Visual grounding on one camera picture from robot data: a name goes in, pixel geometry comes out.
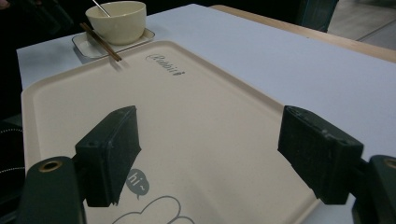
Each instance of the tray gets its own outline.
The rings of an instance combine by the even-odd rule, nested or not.
[[[120,52],[125,49],[130,49],[138,45],[149,42],[154,38],[155,34],[149,29],[145,29],[142,36],[140,36],[134,43],[129,45],[112,45],[108,44],[115,52]],[[90,35],[87,33],[81,33],[73,37],[73,43],[79,52],[88,58],[98,59],[108,55],[105,51]]]
[[[283,105],[168,41],[22,93],[26,166],[75,155],[109,112],[137,108],[142,151],[117,206],[88,223],[300,223],[318,204],[277,152]]]

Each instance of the saucer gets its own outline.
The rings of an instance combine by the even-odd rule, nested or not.
[[[149,42],[154,38],[155,34],[149,29],[145,29],[143,34],[132,44],[129,45],[112,45],[108,44],[115,52],[120,52],[125,49],[129,49],[146,42]],[[73,37],[73,43],[76,45],[79,52],[88,58],[98,59],[108,55],[100,44],[98,44],[90,35],[87,33],[81,33]]]

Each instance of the dark background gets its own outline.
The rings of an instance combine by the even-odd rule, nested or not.
[[[33,17],[29,13],[21,9],[19,1],[28,0],[14,0],[12,7],[6,10],[0,10],[0,119],[6,119],[21,113],[21,77],[16,49],[65,35],[81,33],[82,30],[78,24],[83,21],[88,22],[85,17],[85,11],[89,7],[94,6],[91,0],[59,0],[61,7],[73,19],[74,26],[68,31],[50,35],[33,20]],[[97,0],[97,2],[103,4],[109,1]],[[194,3],[206,7],[213,5],[236,7],[288,22],[294,22],[300,5],[300,1],[295,0],[290,0],[287,4],[284,1],[276,0],[259,3],[257,1],[240,0],[230,2],[209,0],[143,0],[142,2],[147,5],[148,15]]]

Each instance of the bowl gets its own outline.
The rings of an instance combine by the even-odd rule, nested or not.
[[[136,1],[105,3],[89,8],[87,16],[93,30],[112,45],[128,45],[136,41],[146,28],[146,4]]]

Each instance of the chopsticks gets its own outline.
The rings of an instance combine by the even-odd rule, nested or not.
[[[116,62],[121,61],[122,58],[120,57],[120,55],[118,55],[116,52],[114,52],[114,50],[99,36],[96,34],[96,32],[94,32],[90,26],[87,25],[87,23],[83,22],[80,23],[79,26],[81,26],[82,29],[85,30],[85,32],[87,32],[90,36],[93,37],[93,39],[96,40],[96,42],[98,42],[102,48],[104,48],[107,53],[113,57],[114,60],[116,60]]]

